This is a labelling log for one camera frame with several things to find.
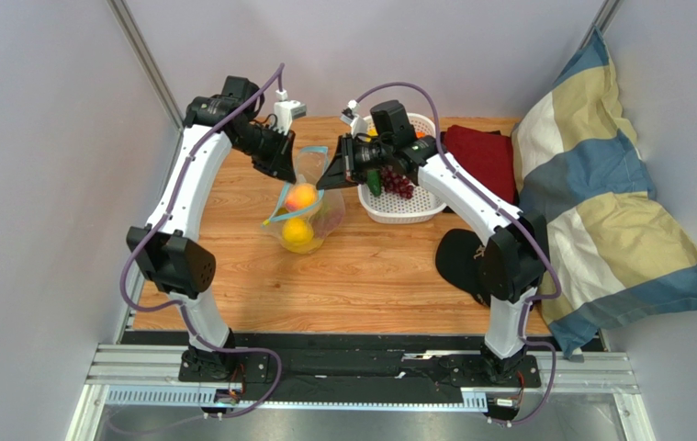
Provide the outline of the yellow lemon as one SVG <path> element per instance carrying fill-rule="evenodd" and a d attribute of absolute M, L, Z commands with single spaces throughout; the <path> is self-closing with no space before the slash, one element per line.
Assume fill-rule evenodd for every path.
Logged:
<path fill-rule="evenodd" d="M 281 239 L 285 246 L 302 247 L 314 239 L 314 230 L 310 223 L 301 218 L 287 219 L 281 230 Z"/>

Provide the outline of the clear zip top bag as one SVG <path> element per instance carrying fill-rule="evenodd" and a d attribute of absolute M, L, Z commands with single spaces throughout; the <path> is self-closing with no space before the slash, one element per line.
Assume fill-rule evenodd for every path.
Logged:
<path fill-rule="evenodd" d="M 324 236 L 320 232 L 320 218 L 324 209 L 330 205 L 344 206 L 343 194 L 339 190 L 319 190 L 320 200 L 307 209 L 288 212 L 284 206 L 284 197 L 287 191 L 295 184 L 309 183 L 316 187 L 317 181 L 329 165 L 329 149 L 325 146 L 307 146 L 298 151 L 294 156 L 294 170 L 297 181 L 293 184 L 285 183 L 275 209 L 271 215 L 261 223 L 264 234 L 275 239 L 284 249 L 295 254 L 311 254 L 319 249 L 329 235 Z M 308 221 L 314 230 L 314 239 L 308 245 L 302 247 L 285 246 L 281 239 L 281 230 L 284 222 L 291 218 L 301 218 Z"/>

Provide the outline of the peach fruit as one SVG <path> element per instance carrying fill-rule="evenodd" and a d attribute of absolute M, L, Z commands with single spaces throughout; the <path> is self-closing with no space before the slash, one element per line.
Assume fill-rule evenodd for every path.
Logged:
<path fill-rule="evenodd" d="M 283 206 L 288 212 L 295 212 L 316 204 L 320 200 L 319 190 L 312 184 L 293 185 L 284 197 Z"/>

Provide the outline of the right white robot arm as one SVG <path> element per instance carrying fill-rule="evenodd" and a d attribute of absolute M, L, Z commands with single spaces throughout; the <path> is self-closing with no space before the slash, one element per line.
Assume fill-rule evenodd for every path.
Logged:
<path fill-rule="evenodd" d="M 530 304 L 545 271 L 551 269 L 545 221 L 495 196 L 469 175 L 438 135 L 418 137 L 405 107 L 397 100 L 375 105 L 368 122 L 350 101 L 340 115 L 350 127 L 338 139 L 331 163 L 317 189 L 361 186 L 369 173 L 384 167 L 406 176 L 442 200 L 485 247 L 478 280 L 490 294 L 490 326 L 484 350 L 497 361 L 511 362 L 526 347 L 524 327 Z"/>

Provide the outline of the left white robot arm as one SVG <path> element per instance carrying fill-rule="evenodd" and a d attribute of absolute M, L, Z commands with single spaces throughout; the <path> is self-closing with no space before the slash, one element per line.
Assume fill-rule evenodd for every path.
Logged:
<path fill-rule="evenodd" d="M 296 180 L 291 125 L 306 115 L 307 107 L 279 87 L 268 121 L 259 122 L 265 89 L 247 78 L 228 76 L 219 93 L 191 101 L 176 169 L 162 199 L 145 225 L 129 228 L 126 236 L 129 261 L 165 294 L 164 305 L 177 308 L 186 325 L 189 343 L 182 366 L 188 373 L 224 379 L 238 358 L 232 330 L 211 292 L 216 258 L 198 242 L 220 167 L 236 150 L 263 175 L 288 183 Z"/>

